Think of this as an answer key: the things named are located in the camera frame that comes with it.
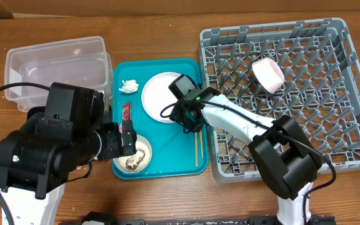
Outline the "white round plate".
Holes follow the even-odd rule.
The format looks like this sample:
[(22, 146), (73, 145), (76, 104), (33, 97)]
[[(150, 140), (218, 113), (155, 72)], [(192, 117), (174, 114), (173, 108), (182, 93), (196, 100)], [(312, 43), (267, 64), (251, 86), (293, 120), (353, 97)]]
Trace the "white round plate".
[(169, 90), (169, 85), (181, 74), (177, 72), (162, 72), (153, 76), (143, 87), (141, 102), (146, 113), (162, 123), (172, 123), (168, 117), (160, 116), (168, 105), (177, 102), (175, 95)]

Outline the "pink bowl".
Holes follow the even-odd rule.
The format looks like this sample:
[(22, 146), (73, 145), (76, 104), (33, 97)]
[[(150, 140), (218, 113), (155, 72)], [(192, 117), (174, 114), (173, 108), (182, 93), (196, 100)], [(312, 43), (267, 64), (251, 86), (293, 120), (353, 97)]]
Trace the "pink bowl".
[(252, 71), (259, 84), (269, 93), (275, 93), (284, 84), (284, 74), (270, 57), (252, 63)]

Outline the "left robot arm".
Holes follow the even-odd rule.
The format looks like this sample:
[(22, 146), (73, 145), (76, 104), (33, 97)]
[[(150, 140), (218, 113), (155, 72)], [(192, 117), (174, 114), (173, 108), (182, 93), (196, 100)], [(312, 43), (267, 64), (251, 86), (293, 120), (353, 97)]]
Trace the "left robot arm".
[(53, 224), (69, 174), (98, 160), (132, 156), (137, 134), (118, 124), (93, 89), (54, 82), (46, 105), (0, 142), (3, 224)]

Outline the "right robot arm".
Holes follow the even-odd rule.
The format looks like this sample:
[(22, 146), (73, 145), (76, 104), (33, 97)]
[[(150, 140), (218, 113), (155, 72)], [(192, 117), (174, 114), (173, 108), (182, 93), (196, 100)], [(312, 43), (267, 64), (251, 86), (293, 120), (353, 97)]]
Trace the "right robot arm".
[(309, 193), (322, 166), (299, 124), (285, 115), (279, 119), (254, 114), (211, 87), (172, 87), (177, 99), (169, 118), (187, 132), (203, 124), (220, 128), (247, 144), (262, 180), (277, 195), (278, 224), (317, 224), (309, 211)]

